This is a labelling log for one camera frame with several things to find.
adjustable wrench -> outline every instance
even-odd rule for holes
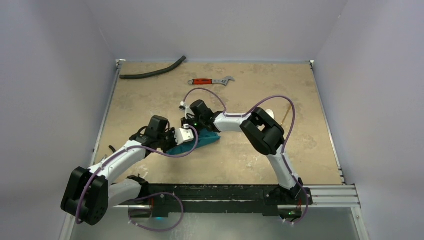
[[[226,76],[223,79],[194,78],[194,79],[188,80],[188,84],[191,84],[191,85],[222,84],[224,86],[227,86],[229,81],[235,82],[236,80],[232,76]]]

metal frame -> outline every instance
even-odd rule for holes
[[[95,148],[94,148],[94,152],[92,154],[91,157],[91,161],[90,161],[90,166],[93,165],[95,159],[96,159],[96,155],[98,153],[98,149],[99,149],[99,143],[100,143],[100,139],[103,133],[103,129],[106,123],[106,118],[108,116],[109,113],[109,109],[110,109],[110,105],[112,102],[112,98],[115,92],[115,87],[117,85],[118,79],[119,79],[119,74],[121,72],[121,68],[123,63],[125,62],[125,59],[117,59],[116,60],[116,73],[115,73],[115,77],[113,80],[113,85],[112,85],[112,89],[108,98],[108,102],[107,102],[107,106],[106,106],[106,110],[103,116],[103,120],[101,122],[100,125],[100,131],[98,133],[97,136],[97,140],[95,142]],[[315,76],[314,76],[314,71],[312,69],[312,63],[307,61],[307,62],[298,62],[300,63],[309,63],[311,65],[311,72],[313,75],[313,79],[315,81],[315,87],[316,87],[316,91],[318,93],[318,97],[319,97],[319,102],[321,104],[321,109],[322,109],[322,113],[324,115],[324,119],[325,119],[325,124],[327,126],[327,130],[328,130],[328,134],[329,134],[329,138],[331,141],[331,145],[334,151],[334,156],[335,156],[335,160],[339,169],[339,174],[340,174],[340,178],[342,181],[342,185],[308,185],[306,187],[311,189],[311,194],[314,200],[314,203],[312,205],[310,205],[310,208],[350,208],[351,212],[352,212],[352,216],[353,216],[353,222],[355,224],[355,227],[357,229],[357,233],[358,233],[358,237],[360,240],[369,240],[369,236],[364,224],[364,220],[362,217],[362,212],[361,212],[361,204],[360,204],[360,200],[358,197],[358,193],[356,190],[356,187],[354,185],[346,185],[345,184],[345,178],[342,172],[342,168],[340,166],[340,162],[339,162],[339,157],[337,155],[336,152],[336,148],[334,145],[334,141],[333,141],[333,137],[330,131],[330,127],[327,121],[327,116],[326,113],[324,111],[324,107],[323,107],[323,103],[321,101],[321,96],[320,96],[320,92],[318,90],[318,86],[317,86],[317,82],[315,80]],[[296,206],[294,205],[279,205],[278,208],[279,209],[289,209],[289,208],[295,208]],[[131,209],[148,209],[149,206],[148,205],[118,205],[115,206],[114,208],[131,208]],[[60,233],[60,240],[70,240],[71,236],[72,236],[72,232],[75,226],[75,218],[74,216],[67,214],[64,220],[64,224],[63,224],[63,228],[62,231]]]

robotic arm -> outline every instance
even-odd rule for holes
[[[95,225],[103,218],[108,207],[148,196],[149,183],[140,177],[130,176],[121,183],[113,182],[135,163],[151,153],[157,153],[158,148],[166,153],[183,143],[197,141],[194,130],[202,129],[217,133],[243,132],[255,150],[265,155],[271,163],[278,179],[278,191],[285,192],[293,200],[298,199],[302,187],[293,177],[301,185],[303,183],[294,172],[287,155],[285,159],[290,169],[283,160],[284,130],[274,120],[272,111],[267,112],[258,107],[249,114],[212,112],[202,100],[190,106],[181,102],[180,108],[185,111],[181,119],[182,128],[167,128],[169,121],[166,118],[153,116],[143,134],[142,128],[114,154],[88,169],[76,168],[69,178],[61,209],[82,222]]]

beige table surface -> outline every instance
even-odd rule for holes
[[[121,74],[140,74],[166,68],[170,63],[126,62]],[[194,86],[193,78],[235,78],[227,86],[202,85],[218,94],[228,113],[244,113],[265,97],[282,94],[296,107],[296,122],[287,151],[295,170],[306,185],[340,185],[340,175],[321,109],[313,73],[307,64],[202,63],[186,62],[174,71],[138,80],[119,79],[101,135],[95,162],[110,156],[109,145],[122,147],[153,115],[169,119],[180,127],[184,113],[180,102]],[[187,103],[202,99],[212,111],[222,110],[220,102],[206,91],[194,91]],[[272,99],[261,106],[272,109],[281,122],[289,103]],[[288,114],[283,128],[287,134],[292,120]],[[196,149],[184,158],[151,154],[127,170],[119,179],[140,174],[151,183],[190,184],[276,184],[277,177],[268,159],[238,132],[219,133],[216,143]]]

wooden handle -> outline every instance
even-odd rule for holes
[[[210,78],[195,78],[193,79],[193,85],[212,84]]]

